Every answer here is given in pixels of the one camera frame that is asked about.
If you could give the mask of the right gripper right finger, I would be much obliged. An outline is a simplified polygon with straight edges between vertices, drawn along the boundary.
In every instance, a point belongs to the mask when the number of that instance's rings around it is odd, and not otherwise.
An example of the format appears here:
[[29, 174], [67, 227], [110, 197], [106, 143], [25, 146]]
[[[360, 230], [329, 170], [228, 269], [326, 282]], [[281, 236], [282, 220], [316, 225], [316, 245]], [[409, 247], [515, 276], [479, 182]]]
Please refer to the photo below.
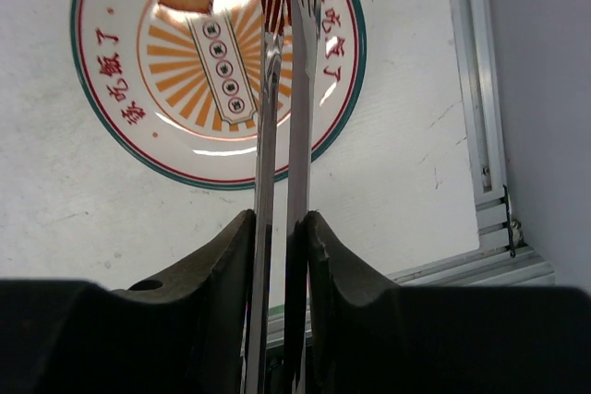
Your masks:
[[327, 393], [586, 393], [590, 298], [564, 287], [400, 286], [317, 211], [304, 223]]

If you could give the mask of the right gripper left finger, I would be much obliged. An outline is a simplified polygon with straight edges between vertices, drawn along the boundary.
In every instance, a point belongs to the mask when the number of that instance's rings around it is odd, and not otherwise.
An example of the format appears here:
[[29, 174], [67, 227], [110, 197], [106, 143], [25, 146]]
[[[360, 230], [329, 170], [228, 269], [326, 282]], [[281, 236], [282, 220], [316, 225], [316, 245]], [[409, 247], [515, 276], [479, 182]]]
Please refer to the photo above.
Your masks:
[[255, 215], [126, 290], [1, 283], [5, 393], [236, 393]]

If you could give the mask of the metal food tongs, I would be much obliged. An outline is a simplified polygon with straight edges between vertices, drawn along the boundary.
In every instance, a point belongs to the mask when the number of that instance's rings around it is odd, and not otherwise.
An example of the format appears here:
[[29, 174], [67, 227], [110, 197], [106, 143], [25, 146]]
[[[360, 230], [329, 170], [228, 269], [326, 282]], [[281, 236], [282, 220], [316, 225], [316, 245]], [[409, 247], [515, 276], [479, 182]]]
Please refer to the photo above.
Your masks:
[[[284, 296], [284, 392], [306, 390], [308, 259], [304, 219], [308, 214], [314, 88], [320, 40], [321, 0], [290, 0], [293, 83], [289, 126], [288, 194]], [[265, 388], [267, 327], [273, 233], [277, 106], [284, 35], [263, 28], [260, 52], [259, 128], [255, 177], [255, 249], [248, 306], [246, 375], [243, 390]]]

